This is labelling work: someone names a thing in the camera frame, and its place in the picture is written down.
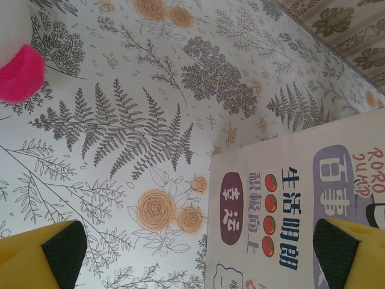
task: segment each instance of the patterned fabric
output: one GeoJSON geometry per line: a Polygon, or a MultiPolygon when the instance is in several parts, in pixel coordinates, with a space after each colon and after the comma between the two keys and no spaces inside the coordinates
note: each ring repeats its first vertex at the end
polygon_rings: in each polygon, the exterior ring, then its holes
{"type": "Polygon", "coordinates": [[[385,92],[384,0],[276,0],[385,92]]]}
{"type": "Polygon", "coordinates": [[[0,236],[81,221],[79,288],[203,288],[211,156],[385,101],[267,0],[34,2],[46,82],[0,103],[0,236]]]}

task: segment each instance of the paper card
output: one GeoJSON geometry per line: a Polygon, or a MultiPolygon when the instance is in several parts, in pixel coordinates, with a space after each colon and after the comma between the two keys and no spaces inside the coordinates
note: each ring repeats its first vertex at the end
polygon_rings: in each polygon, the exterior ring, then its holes
{"type": "Polygon", "coordinates": [[[384,122],[377,110],[214,156],[205,288],[327,289],[317,220],[385,229],[384,122]]]}

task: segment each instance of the flower illustration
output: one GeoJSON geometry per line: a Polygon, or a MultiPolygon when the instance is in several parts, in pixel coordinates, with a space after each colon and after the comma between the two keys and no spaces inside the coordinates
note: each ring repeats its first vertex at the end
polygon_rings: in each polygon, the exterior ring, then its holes
{"type": "Polygon", "coordinates": [[[368,48],[362,52],[362,56],[353,59],[356,67],[369,69],[372,66],[380,67],[385,65],[385,48],[368,48]]]}
{"type": "Polygon", "coordinates": [[[358,35],[353,35],[345,39],[344,41],[340,42],[338,45],[333,47],[333,49],[338,54],[343,54],[345,52],[352,50],[353,48],[356,48],[358,45],[361,45],[364,42],[365,41],[362,37],[359,37],[358,35]]]}
{"type": "Polygon", "coordinates": [[[259,81],[255,82],[255,89],[257,93],[260,93],[260,91],[262,90],[262,84],[259,81]]]}
{"type": "Polygon", "coordinates": [[[365,99],[366,99],[366,103],[370,107],[376,107],[376,100],[374,98],[373,93],[370,90],[365,91],[365,99]]]}
{"type": "Polygon", "coordinates": [[[262,133],[267,132],[268,123],[262,116],[260,117],[260,121],[256,125],[262,130],[262,133]]]}
{"type": "Polygon", "coordinates": [[[228,134],[227,139],[226,139],[226,145],[229,146],[229,143],[233,143],[236,138],[236,132],[238,128],[233,128],[231,122],[229,122],[229,130],[227,129],[222,129],[223,132],[228,134]]]}
{"type": "Polygon", "coordinates": [[[349,28],[353,13],[352,7],[326,8],[319,15],[321,20],[314,22],[312,27],[316,28],[316,34],[322,33],[324,37],[344,32],[349,28]]]}
{"type": "Polygon", "coordinates": [[[137,11],[150,20],[162,20],[165,15],[162,0],[135,0],[134,4],[137,11]]]}
{"type": "Polygon", "coordinates": [[[289,7],[289,13],[296,18],[304,15],[318,3],[315,1],[297,0],[289,7]]]}
{"type": "Polygon", "coordinates": [[[194,191],[198,191],[199,193],[203,193],[206,190],[206,187],[207,187],[207,181],[202,176],[195,178],[195,180],[193,180],[191,183],[191,188],[194,191]]]}
{"type": "Polygon", "coordinates": [[[216,150],[214,150],[214,152],[212,153],[212,155],[219,155],[219,154],[222,154],[222,152],[221,152],[220,149],[216,149],[216,150]]]}
{"type": "Polygon", "coordinates": [[[102,6],[100,7],[100,9],[103,10],[104,12],[110,12],[115,9],[115,7],[111,4],[111,0],[102,0],[101,4],[102,6]]]}
{"type": "Polygon", "coordinates": [[[199,230],[202,225],[202,211],[198,208],[188,207],[177,209],[175,219],[178,226],[185,232],[193,233],[199,230]]]}
{"type": "Polygon", "coordinates": [[[262,77],[270,79],[270,74],[266,72],[266,69],[262,66],[263,72],[262,72],[262,77]]]}
{"type": "Polygon", "coordinates": [[[174,217],[175,202],[163,191],[152,190],[144,194],[138,203],[138,223],[151,231],[166,227],[174,217]]]}
{"type": "Polygon", "coordinates": [[[2,221],[0,225],[0,239],[7,238],[11,235],[11,231],[9,229],[4,229],[4,227],[5,227],[5,221],[2,221]]]}
{"type": "Polygon", "coordinates": [[[186,9],[180,7],[172,8],[170,19],[179,27],[189,27],[193,22],[193,17],[186,9]]]}

